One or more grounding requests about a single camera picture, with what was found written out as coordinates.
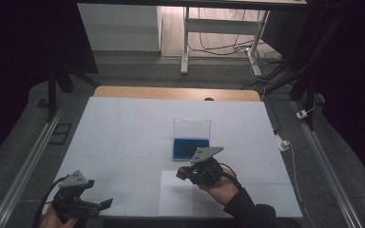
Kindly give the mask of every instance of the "white tabletop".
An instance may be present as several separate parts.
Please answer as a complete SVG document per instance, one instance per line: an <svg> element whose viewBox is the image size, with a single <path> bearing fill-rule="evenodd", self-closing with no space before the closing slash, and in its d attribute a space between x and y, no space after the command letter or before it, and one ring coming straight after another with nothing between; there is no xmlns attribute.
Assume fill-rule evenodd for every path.
<svg viewBox="0 0 365 228"><path fill-rule="evenodd" d="M215 156L237 173L255 203L278 217L301 217L264 103L100 98L89 99L57 178L80 170L96 180L82 195L114 198L102 216L229 217L189 180L173 179L187 161L172 161L175 119L211 120ZM55 188L48 199L57 192Z"/></svg>

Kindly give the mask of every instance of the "sheet of paper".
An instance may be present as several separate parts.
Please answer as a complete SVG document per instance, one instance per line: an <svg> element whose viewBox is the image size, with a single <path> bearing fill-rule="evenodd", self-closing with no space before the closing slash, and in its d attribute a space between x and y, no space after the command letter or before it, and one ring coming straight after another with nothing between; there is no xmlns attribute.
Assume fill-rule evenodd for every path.
<svg viewBox="0 0 365 228"><path fill-rule="evenodd" d="M162 171L159 216L192 217L194 215L192 183L176 177L176 170Z"/></svg>

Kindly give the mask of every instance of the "person's left hand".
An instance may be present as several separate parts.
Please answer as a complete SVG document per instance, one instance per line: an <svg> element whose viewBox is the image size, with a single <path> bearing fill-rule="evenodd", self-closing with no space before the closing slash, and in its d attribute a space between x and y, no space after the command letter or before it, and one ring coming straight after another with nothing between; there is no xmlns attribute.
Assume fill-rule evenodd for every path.
<svg viewBox="0 0 365 228"><path fill-rule="evenodd" d="M41 221L40 228L72 228L76 222L78 222L78 218L71 217L64 224L60 220L58 214L54 210L54 208L50 205L47 209L47 213Z"/></svg>

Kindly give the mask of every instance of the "human hand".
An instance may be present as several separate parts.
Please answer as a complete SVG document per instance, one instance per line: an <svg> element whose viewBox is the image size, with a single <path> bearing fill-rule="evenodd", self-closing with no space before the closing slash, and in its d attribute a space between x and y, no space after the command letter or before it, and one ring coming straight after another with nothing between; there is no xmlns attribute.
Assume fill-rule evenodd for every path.
<svg viewBox="0 0 365 228"><path fill-rule="evenodd" d="M41 221L40 228L72 228L78 222L78 218L71 217L64 224L56 213L55 209L50 205L47 213Z"/></svg>
<svg viewBox="0 0 365 228"><path fill-rule="evenodd" d="M223 172L234 177L229 169L223 168ZM198 185L201 190L207 192L216 202L225 206L239 192L237 186L228 178L221 179L212 186Z"/></svg>

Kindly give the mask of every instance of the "desk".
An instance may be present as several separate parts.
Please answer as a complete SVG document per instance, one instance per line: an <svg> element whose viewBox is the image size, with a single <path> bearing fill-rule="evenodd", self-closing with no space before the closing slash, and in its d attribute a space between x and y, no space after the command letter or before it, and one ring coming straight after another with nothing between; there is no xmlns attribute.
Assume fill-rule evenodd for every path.
<svg viewBox="0 0 365 228"><path fill-rule="evenodd" d="M203 101L209 96L216 101ZM279 217L301 217L264 104L254 91L98 87L57 178L80 169L96 180L82 199L114 198L104 217L228 218L221 205L188 180L175 178L190 193L182 210L170 202L178 197L164 200L171 189L164 187L166 176L189 165L172 161L174 119L211 120L210 145L225 148L215 158L239 173L254 202L273 205Z"/></svg>

